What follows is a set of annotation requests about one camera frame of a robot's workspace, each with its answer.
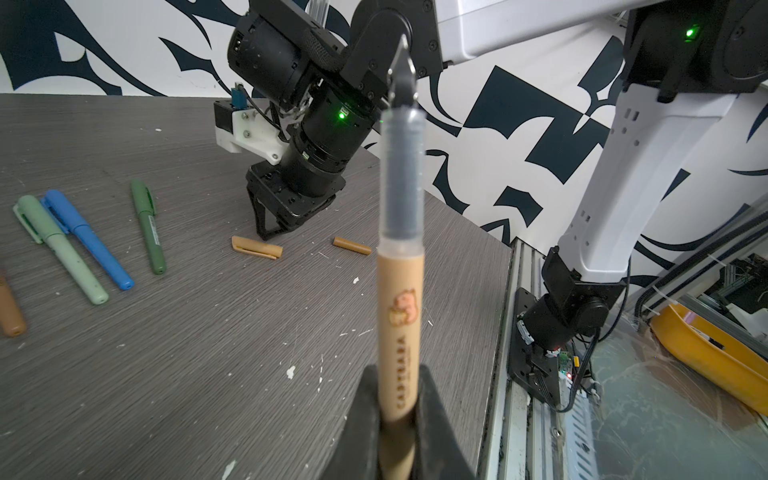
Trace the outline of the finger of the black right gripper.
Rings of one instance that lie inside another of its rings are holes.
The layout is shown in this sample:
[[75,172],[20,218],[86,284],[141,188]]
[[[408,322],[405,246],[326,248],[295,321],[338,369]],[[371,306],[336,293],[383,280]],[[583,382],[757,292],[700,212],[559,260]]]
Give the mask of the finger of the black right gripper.
[[290,223],[290,211],[274,192],[249,183],[248,194],[254,211],[256,232],[262,240],[267,241],[294,230]]

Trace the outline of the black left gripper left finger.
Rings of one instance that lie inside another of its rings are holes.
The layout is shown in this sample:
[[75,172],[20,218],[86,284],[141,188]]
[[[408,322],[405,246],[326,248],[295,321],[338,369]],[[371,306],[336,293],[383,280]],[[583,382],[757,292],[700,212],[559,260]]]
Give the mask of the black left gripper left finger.
[[379,433],[378,369],[368,365],[362,372],[339,442],[320,478],[378,479]]

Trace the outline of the dark green pen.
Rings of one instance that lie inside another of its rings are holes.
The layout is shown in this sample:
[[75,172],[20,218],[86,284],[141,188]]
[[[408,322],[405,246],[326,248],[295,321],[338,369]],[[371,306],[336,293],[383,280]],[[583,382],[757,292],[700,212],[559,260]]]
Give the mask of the dark green pen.
[[148,186],[140,179],[132,179],[130,189],[152,272],[162,275],[167,270],[167,264],[157,230],[153,196]]

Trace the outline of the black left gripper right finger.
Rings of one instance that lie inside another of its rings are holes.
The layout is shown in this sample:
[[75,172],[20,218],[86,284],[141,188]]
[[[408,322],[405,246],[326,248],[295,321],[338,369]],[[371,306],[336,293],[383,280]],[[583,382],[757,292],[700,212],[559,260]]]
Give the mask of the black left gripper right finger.
[[475,479],[461,452],[436,383],[426,365],[419,366],[415,406],[416,479]]

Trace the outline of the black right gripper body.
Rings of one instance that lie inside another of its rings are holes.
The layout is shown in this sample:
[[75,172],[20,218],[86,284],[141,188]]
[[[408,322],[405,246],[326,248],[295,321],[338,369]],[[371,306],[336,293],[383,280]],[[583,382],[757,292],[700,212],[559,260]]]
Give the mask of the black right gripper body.
[[346,181],[342,173],[371,130],[381,110],[358,114],[347,107],[312,107],[290,128],[286,155],[277,166],[254,164],[248,184],[274,192],[290,211],[294,230],[327,208]]

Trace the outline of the tan pen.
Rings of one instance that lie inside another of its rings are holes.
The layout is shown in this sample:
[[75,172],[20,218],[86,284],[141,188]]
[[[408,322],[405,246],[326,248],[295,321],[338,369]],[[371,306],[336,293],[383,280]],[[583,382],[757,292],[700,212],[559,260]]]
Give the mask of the tan pen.
[[418,106],[410,48],[401,38],[388,70],[381,115],[377,247],[379,467],[385,479],[410,477],[415,458],[425,249],[426,117]]

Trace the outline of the light green pen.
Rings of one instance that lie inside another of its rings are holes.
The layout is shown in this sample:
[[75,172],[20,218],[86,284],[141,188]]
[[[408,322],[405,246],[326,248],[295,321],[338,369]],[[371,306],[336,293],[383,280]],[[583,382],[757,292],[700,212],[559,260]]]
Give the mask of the light green pen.
[[20,197],[12,210],[33,241],[36,244],[45,244],[53,252],[92,304],[102,305],[109,300],[109,295],[99,280],[35,196]]

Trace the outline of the tan pen cap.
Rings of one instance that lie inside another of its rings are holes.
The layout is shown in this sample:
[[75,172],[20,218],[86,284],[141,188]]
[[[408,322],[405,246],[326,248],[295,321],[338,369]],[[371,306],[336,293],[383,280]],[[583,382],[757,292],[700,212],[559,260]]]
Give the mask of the tan pen cap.
[[277,260],[283,255],[283,248],[281,246],[267,244],[245,237],[232,236],[231,244],[236,252],[260,258]]

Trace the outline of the blue pen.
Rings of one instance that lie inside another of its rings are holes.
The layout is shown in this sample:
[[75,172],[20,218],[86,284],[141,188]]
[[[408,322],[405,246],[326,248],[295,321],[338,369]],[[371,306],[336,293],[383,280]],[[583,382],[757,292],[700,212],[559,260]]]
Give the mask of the blue pen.
[[62,192],[48,190],[41,203],[59,228],[78,239],[120,290],[127,291],[134,286],[131,276]]

